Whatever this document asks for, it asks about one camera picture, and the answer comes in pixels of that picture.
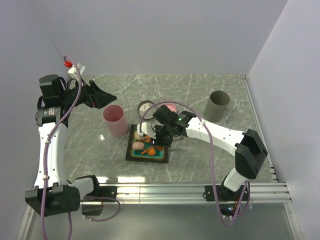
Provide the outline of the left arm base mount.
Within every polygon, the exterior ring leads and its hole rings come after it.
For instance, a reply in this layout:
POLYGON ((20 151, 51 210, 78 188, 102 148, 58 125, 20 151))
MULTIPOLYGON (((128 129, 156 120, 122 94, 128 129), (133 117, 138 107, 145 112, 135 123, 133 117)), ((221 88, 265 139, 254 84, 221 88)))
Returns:
POLYGON ((100 186, 97 191, 87 194, 81 204, 81 212, 84 216, 100 216, 107 204, 115 204, 118 188, 116 186, 100 186))

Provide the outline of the orange chicken drumstick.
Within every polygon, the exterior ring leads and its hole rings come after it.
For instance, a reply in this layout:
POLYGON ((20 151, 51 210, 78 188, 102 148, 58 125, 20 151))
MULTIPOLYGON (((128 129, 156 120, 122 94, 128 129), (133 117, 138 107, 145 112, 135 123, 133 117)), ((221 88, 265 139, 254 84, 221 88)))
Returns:
POLYGON ((151 147, 151 148, 144 149, 140 154, 141 155, 147 154, 148 156, 155 156, 156 153, 157 153, 156 149, 154 147, 151 147))

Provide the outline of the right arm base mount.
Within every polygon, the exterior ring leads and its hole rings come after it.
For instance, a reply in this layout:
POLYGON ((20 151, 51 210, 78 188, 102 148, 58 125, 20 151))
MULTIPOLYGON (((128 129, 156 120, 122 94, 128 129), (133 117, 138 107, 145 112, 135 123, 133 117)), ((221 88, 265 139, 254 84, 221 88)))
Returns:
MULTIPOLYGON (((244 185, 242 185, 236 192, 233 192, 224 186, 216 185, 218 201, 222 203, 231 202, 230 204, 220 205, 220 213, 222 214, 222 216, 230 217, 231 219, 234 217, 243 189, 244 185)), ((215 201, 212 185, 204 186, 204 193, 202 194, 202 197, 207 202, 215 201)))

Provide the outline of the metal tongs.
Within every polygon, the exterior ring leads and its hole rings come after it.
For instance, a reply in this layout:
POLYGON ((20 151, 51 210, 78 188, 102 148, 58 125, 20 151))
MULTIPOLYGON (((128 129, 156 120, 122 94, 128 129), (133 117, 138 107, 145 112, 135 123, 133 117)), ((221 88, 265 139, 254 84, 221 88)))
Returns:
MULTIPOLYGON (((173 142, 180 141, 180 140, 183 140, 184 138, 185 138, 184 136, 174 136, 174 137, 172 138, 172 143, 173 143, 173 142)), ((138 140, 135 140, 134 137, 133 137, 133 143, 134 143, 134 142, 143 142, 143 143, 144 143, 144 148, 143 148, 143 149, 140 149, 140 150, 145 150, 145 149, 147 149, 147 148, 153 148, 153 147, 155 147, 155 148, 159 147, 159 146, 154 145, 154 139, 150 138, 150 139, 151 139, 151 142, 150 142, 150 143, 144 142, 144 139, 145 139, 144 136, 141 137, 141 139, 138 139, 138 140)))

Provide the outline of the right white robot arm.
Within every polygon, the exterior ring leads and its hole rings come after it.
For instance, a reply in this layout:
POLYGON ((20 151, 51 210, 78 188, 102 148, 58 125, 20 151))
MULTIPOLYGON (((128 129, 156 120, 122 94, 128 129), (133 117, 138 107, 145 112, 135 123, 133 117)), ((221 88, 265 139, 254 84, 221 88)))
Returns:
POLYGON ((253 129, 233 130, 208 122, 191 111, 180 114, 161 105, 153 116, 161 124, 155 127, 153 143, 170 147, 173 137, 183 136, 210 143, 234 156, 234 167, 223 180, 220 193, 226 200, 238 195, 240 187, 257 178, 268 151, 260 135, 253 129))

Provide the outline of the beige steamed bun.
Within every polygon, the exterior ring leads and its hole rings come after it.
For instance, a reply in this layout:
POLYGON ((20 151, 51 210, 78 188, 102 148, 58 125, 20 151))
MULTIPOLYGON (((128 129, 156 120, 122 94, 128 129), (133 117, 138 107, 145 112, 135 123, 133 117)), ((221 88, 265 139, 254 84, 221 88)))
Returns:
POLYGON ((139 140, 139 139, 141 139, 141 136, 137 132, 135 132, 134 133, 134 139, 135 140, 139 140))

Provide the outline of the pink egg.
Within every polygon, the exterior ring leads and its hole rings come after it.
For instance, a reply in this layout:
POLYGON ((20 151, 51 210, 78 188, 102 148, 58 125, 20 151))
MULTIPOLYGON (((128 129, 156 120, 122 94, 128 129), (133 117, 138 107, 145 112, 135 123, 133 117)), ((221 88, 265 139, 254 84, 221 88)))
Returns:
POLYGON ((145 147, 145 144, 141 141, 135 141, 133 144, 132 144, 132 148, 134 150, 141 150, 145 147))

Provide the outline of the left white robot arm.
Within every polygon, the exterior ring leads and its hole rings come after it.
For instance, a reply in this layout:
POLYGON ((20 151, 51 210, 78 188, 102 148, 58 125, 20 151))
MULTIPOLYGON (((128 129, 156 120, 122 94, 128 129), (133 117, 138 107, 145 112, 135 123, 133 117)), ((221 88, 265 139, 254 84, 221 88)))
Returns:
POLYGON ((96 201, 101 196, 95 175, 79 177, 74 183, 65 176, 64 146, 70 107, 84 104, 102 109, 117 98, 101 90, 93 80, 77 83, 73 88, 70 84, 57 74, 39 79, 42 95, 35 114, 40 137, 39 167, 34 189, 25 192, 25 201, 43 217, 77 211, 84 197, 96 201))

